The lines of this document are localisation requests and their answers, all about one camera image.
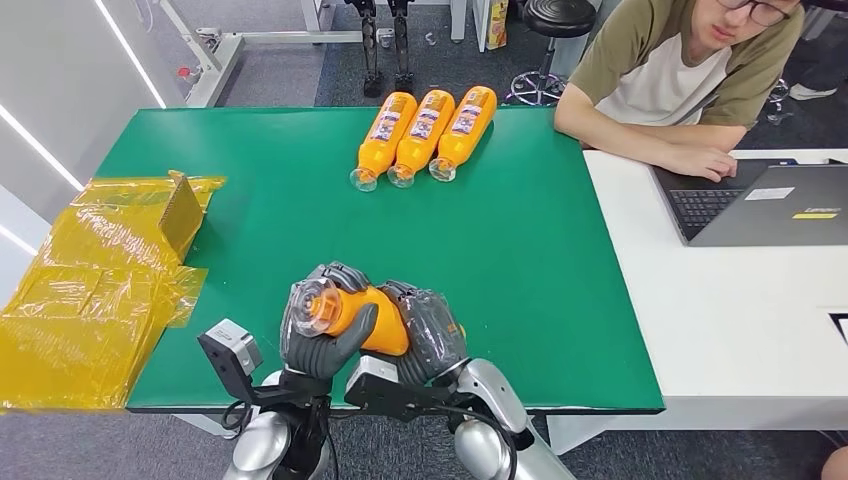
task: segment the clear bottle cap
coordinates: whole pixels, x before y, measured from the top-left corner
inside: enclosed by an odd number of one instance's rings
[[[389,169],[389,181],[398,188],[409,188],[415,183],[415,172],[406,165],[395,165]]]
[[[332,280],[311,278],[292,285],[284,321],[304,337],[314,337],[335,323],[341,309],[341,296]]]
[[[361,192],[373,192],[377,188],[377,175],[367,168],[357,168],[350,172],[350,183]]]
[[[456,166],[447,158],[436,158],[430,162],[430,175],[440,182],[456,178]]]

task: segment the plastic bottle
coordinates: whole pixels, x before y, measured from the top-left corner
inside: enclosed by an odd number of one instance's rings
[[[394,186],[412,186],[415,174],[430,163],[455,106],[453,95],[444,90],[431,90],[424,97],[415,112],[415,120],[409,124],[409,129],[398,144],[397,160],[389,168],[389,180]]]
[[[362,348],[403,355],[409,348],[403,317],[385,293],[371,286],[364,292],[348,293],[336,288],[328,278],[298,282],[292,287],[283,317],[301,335],[314,337],[326,333],[336,337],[350,327],[356,313],[367,303],[377,305],[377,322]]]
[[[365,141],[359,146],[356,169],[350,172],[350,182],[363,192],[377,188],[377,177],[388,170],[395,159],[397,144],[415,115],[415,97],[394,92],[386,98]]]
[[[430,162],[430,174],[442,182],[456,177],[456,169],[471,156],[498,104],[495,92],[486,87],[472,87],[459,103],[450,130],[439,139],[439,156]]]

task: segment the glasses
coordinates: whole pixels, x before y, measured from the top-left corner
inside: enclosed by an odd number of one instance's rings
[[[738,10],[748,4],[752,4],[751,20],[763,27],[771,27],[789,18],[789,14],[783,10],[757,0],[718,0],[722,7],[730,10]]]

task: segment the t-shirt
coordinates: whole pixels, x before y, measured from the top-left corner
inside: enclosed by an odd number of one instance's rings
[[[698,63],[687,49],[694,4],[623,0],[569,81],[622,123],[751,128],[800,36],[804,10],[796,5],[789,19]]]

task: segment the green sleeve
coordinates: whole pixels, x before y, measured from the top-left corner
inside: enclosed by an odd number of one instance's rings
[[[803,23],[804,9],[798,6],[788,20],[740,44],[728,62],[727,78],[716,90],[718,98],[704,109],[698,123],[753,127],[783,73]]]
[[[636,68],[650,51],[652,32],[662,30],[668,0],[623,0],[568,79],[597,104]]]

